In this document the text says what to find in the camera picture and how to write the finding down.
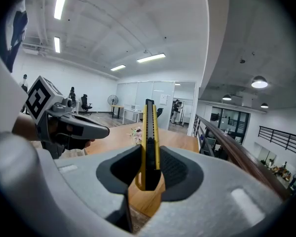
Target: standing fan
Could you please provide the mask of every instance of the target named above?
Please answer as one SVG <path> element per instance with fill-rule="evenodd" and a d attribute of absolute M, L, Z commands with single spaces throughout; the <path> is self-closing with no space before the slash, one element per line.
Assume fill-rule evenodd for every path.
<path fill-rule="evenodd" d="M 111 95 L 108 97 L 108 103 L 109 105 L 117 105 L 118 103 L 118 97 L 115 95 Z"/>

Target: ceiling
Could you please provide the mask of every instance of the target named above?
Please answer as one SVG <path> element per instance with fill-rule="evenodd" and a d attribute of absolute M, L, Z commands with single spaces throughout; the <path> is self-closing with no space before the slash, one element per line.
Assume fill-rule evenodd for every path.
<path fill-rule="evenodd" d="M 23 47 L 117 78 L 159 71 L 195 70 L 206 56 L 207 18 L 201 0 L 66 0 L 61 20 L 56 0 L 26 0 L 29 23 Z M 54 37 L 61 53 L 54 51 Z M 137 59 L 165 53 L 139 64 Z M 126 68 L 111 71 L 125 65 Z"/>
<path fill-rule="evenodd" d="M 268 87 L 251 87 L 255 76 Z M 215 69 L 202 96 L 221 102 L 225 94 L 257 96 L 252 107 L 269 110 L 296 106 L 296 31 L 275 0 L 229 0 L 226 32 Z M 241 105 L 240 97 L 225 101 Z"/>

